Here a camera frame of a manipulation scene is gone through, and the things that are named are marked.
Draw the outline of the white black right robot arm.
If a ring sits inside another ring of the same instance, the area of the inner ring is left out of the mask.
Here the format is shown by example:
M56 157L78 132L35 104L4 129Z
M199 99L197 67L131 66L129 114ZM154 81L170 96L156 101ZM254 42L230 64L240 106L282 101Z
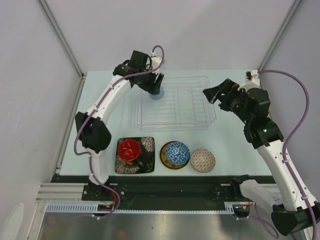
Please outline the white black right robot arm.
M309 192L285 150L284 136L268 116L270 99L258 85L239 86L230 79L203 90L210 104L234 113L243 123L243 133L267 164L279 189L277 196L252 176L231 181L230 194L237 200L252 200L270 214L272 223L283 236L315 226L320 221L320 203Z

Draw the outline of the red black lacquer cup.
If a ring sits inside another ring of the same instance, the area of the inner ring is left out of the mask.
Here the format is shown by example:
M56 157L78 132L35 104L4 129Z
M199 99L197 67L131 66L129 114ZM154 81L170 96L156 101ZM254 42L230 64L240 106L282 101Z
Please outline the red black lacquer cup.
M118 156L125 162L131 162L139 157L142 149L138 141L129 138L122 141L117 147Z

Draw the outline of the light blue plastic cup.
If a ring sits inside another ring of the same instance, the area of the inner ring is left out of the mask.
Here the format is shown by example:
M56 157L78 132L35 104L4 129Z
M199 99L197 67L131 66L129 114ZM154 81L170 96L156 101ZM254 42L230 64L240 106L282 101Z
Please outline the light blue plastic cup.
M160 88L159 88L159 93L158 94L149 94L149 97L154 100L154 101L157 101L157 100L160 100L161 98L163 98L163 96L165 95L165 91L164 91L164 88L163 86L161 85Z

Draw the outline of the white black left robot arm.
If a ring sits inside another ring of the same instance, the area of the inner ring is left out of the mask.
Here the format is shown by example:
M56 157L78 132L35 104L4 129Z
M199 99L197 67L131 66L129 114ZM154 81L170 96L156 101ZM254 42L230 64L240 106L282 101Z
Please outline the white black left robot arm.
M89 180L95 184L93 194L100 200L107 199L111 193L111 188L105 184L109 179L106 151L112 139L108 120L119 101L134 86L151 95L160 93L164 75L159 70L164 62L164 53L156 55L154 50L151 53L134 50L130 59L114 68L110 83L93 106L75 115L73 150L77 156L88 156Z

